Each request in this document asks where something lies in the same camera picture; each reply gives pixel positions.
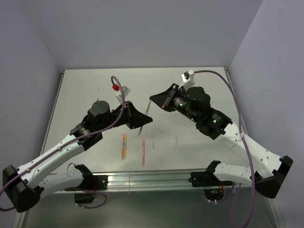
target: gray floor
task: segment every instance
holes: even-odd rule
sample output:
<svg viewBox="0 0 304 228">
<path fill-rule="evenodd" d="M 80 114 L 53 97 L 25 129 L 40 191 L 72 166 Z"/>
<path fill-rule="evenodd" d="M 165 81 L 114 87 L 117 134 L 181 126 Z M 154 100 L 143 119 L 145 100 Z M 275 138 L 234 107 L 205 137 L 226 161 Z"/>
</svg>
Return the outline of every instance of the gray floor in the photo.
<svg viewBox="0 0 304 228">
<path fill-rule="evenodd" d="M 202 190 L 107 193 L 108 202 L 98 209 L 75 207 L 73 194 L 53 194 L 26 213 L 23 228 L 229 228 L 234 195 L 209 205 Z M 243 188 L 237 202 L 238 227 L 246 220 L 250 189 Z M 254 215 L 248 228 L 274 228 L 266 198 L 256 194 Z"/>
</svg>

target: cable connector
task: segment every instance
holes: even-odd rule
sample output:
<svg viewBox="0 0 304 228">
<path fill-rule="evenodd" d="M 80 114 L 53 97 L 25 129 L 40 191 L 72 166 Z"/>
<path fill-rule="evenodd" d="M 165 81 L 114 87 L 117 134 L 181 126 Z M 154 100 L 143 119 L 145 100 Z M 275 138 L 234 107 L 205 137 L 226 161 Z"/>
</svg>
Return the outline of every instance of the cable connector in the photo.
<svg viewBox="0 0 304 228">
<path fill-rule="evenodd" d="M 115 90 L 115 91 L 118 91 L 118 90 L 119 90 L 118 84 L 114 84 L 114 85 L 112 86 L 112 88 L 113 88 L 113 90 Z"/>
</svg>

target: gray wall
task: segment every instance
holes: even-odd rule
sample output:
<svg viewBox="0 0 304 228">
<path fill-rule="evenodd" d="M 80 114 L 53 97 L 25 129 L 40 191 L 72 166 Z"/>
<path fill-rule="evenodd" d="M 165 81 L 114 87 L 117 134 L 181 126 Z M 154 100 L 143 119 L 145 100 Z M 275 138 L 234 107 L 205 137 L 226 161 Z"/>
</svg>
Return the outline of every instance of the gray wall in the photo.
<svg viewBox="0 0 304 228">
<path fill-rule="evenodd" d="M 8 165 L 39 155 L 59 82 L 59 69 L 17 0 L 0 1 L 0 180 Z M 1 207 L 11 207 L 6 194 Z M 0 212 L 10 227 L 15 211 Z"/>
<path fill-rule="evenodd" d="M 20 0 L 61 68 L 229 66 L 262 0 Z"/>
<path fill-rule="evenodd" d="M 304 1 L 264 0 L 230 68 L 250 135 L 294 165 L 278 195 L 287 227 L 304 224 Z"/>
</svg>

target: white table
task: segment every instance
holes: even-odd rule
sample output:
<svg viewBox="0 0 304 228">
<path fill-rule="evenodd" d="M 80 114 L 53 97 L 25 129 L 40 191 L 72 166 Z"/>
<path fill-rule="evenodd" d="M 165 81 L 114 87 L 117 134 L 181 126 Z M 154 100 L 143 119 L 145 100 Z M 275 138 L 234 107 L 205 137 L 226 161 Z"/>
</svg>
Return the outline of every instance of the white table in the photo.
<svg viewBox="0 0 304 228">
<path fill-rule="evenodd" d="M 226 78 L 223 67 L 195 67 L 193 70 L 210 69 Z M 44 151 L 58 143 L 86 115 L 87 110 L 99 98 L 115 109 L 119 103 L 112 89 L 110 76 L 115 75 L 122 85 L 131 89 L 127 100 L 145 113 L 151 94 L 168 89 L 172 83 L 181 84 L 181 73 L 189 68 L 136 68 L 66 70 L 57 98 L 53 118 Z M 211 96 L 211 106 L 238 122 L 238 114 L 232 95 L 215 74 L 195 75 L 196 86 L 201 86 Z M 56 172 L 65 171 L 70 162 L 85 164 L 92 172 L 150 171 L 206 168 L 211 161 L 220 160 L 235 165 L 247 165 L 239 155 L 225 146 L 201 134 L 195 124 L 178 112 L 168 113 L 154 103 L 149 114 L 153 122 L 139 129 L 120 126 L 103 133 L 103 140 L 78 155 Z M 126 159 L 121 161 L 121 142 L 127 133 Z M 142 166 L 142 141 L 146 144 L 145 166 Z"/>
</svg>

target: red pen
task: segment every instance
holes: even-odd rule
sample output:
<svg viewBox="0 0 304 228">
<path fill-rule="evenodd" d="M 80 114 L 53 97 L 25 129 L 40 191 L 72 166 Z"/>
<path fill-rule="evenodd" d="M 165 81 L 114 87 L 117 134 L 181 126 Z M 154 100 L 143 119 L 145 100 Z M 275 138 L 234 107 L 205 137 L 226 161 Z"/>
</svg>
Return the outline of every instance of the red pen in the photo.
<svg viewBox="0 0 304 228">
<path fill-rule="evenodd" d="M 144 166 L 144 156 L 145 156 L 145 143 L 144 143 L 144 140 L 142 141 L 142 166 Z"/>
</svg>

